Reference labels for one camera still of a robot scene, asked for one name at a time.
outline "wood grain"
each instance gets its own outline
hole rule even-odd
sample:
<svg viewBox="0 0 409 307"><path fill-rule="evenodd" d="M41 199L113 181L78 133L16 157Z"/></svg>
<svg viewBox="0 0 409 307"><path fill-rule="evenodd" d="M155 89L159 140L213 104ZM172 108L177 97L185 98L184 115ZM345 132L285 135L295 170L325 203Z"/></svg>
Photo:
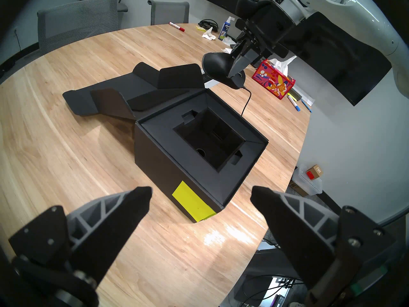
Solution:
<svg viewBox="0 0 409 307"><path fill-rule="evenodd" d="M127 74L143 61L156 69L201 64L225 47L169 25L94 36L46 54L0 85L0 221L10 237L48 207L66 213L136 186L152 186L150 211L98 288L101 306L218 306L233 287L267 229L250 202L251 188L284 191L296 165L310 113L297 112L251 79L244 118L270 143L228 206L191 223L135 165L132 122L73 115L62 93ZM244 90L212 90L241 113ZM1 238L2 245L7 242Z"/></svg>

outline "open box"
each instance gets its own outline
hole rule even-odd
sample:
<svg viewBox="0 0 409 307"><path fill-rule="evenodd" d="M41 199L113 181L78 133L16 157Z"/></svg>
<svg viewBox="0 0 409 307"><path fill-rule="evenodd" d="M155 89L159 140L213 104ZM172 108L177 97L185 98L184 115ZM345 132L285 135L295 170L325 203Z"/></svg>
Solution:
<svg viewBox="0 0 409 307"><path fill-rule="evenodd" d="M196 64L128 75L63 94L78 115L135 121L135 163L193 222L220 212L267 139L205 89Z"/></svg>

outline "crumpled tissue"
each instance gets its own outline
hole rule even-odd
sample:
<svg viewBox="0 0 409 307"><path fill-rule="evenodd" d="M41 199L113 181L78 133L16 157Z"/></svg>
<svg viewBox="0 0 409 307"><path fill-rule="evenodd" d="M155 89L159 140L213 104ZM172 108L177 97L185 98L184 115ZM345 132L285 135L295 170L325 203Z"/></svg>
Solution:
<svg viewBox="0 0 409 307"><path fill-rule="evenodd" d="M297 56L293 56L286 61L278 61L277 59L270 59L274 67L280 71L284 76L288 77L288 64L296 59Z"/></svg>
<svg viewBox="0 0 409 307"><path fill-rule="evenodd" d="M236 43L234 42L234 40L231 39L230 37L225 37L225 38L223 38L222 42L223 42L224 44L226 44L227 46L236 44Z"/></svg>
<svg viewBox="0 0 409 307"><path fill-rule="evenodd" d="M206 39L208 39L208 40L214 40L214 39L216 39L216 36L214 36L214 35L212 34L212 29L213 29L213 27L209 28L209 29L202 35L202 37L204 37L204 38L206 38Z"/></svg>

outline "spray bottle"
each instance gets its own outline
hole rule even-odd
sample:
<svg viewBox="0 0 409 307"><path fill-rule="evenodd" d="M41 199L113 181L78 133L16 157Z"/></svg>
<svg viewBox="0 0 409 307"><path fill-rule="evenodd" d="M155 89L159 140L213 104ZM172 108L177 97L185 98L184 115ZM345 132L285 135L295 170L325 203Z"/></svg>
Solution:
<svg viewBox="0 0 409 307"><path fill-rule="evenodd" d="M220 35L219 35L219 39L220 39L220 40L223 40L223 38L226 37L227 31L228 31L229 28L230 28L230 22L231 22L232 20L235 20L235 19L234 19L233 17L229 16L229 18L227 19L227 21L224 22L223 27L222 27L222 30L220 31Z"/></svg>

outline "yellow marker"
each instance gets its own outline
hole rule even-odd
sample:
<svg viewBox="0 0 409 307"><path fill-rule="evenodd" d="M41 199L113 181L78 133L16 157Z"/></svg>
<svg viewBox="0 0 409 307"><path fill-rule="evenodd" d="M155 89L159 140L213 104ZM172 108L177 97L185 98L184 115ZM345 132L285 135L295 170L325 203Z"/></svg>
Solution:
<svg viewBox="0 0 409 307"><path fill-rule="evenodd" d="M216 214L184 181L180 183L172 196L197 222Z"/></svg>
<svg viewBox="0 0 409 307"><path fill-rule="evenodd" d="M295 102L297 102L297 99L294 98L294 97L292 96L292 94L289 94L289 93L288 93L288 95L289 95Z"/></svg>

